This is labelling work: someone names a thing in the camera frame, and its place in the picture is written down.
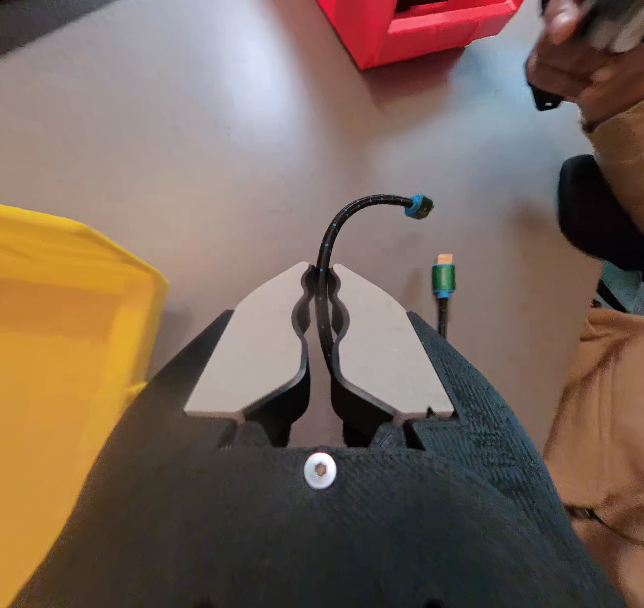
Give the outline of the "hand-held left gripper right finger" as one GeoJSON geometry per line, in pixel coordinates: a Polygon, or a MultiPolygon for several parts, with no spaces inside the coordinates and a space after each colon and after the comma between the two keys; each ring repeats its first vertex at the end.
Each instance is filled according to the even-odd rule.
{"type": "Polygon", "coordinates": [[[332,353],[338,383],[394,422],[451,417],[455,408],[403,306],[341,264],[331,273],[342,316],[332,353]]]}

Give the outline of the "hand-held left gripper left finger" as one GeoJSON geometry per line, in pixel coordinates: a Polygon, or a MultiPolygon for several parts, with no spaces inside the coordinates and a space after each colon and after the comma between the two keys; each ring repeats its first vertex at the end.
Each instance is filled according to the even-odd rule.
{"type": "Polygon", "coordinates": [[[308,311],[301,261],[263,283],[234,309],[194,386],[184,412],[241,422],[299,385],[309,356],[299,311],[308,311]]]}

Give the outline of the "yellow plastic bin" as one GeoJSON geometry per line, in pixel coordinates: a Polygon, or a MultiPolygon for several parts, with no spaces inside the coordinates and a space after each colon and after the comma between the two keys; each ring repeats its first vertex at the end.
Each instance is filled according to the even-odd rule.
{"type": "Polygon", "coordinates": [[[1,606],[147,385],[168,282],[89,226],[1,206],[1,606]]]}

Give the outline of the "red plastic bin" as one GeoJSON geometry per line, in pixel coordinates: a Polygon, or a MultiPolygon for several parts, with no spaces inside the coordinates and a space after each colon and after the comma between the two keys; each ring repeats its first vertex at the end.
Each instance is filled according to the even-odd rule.
{"type": "Polygon", "coordinates": [[[317,0],[361,70],[498,35],[524,0],[317,0]]]}

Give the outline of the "person in beige hoodie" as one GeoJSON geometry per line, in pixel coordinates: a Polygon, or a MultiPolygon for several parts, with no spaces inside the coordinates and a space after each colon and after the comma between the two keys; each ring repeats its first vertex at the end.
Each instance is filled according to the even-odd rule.
{"type": "Polygon", "coordinates": [[[594,561],[642,607],[642,317],[589,309],[543,459],[594,561]]]}

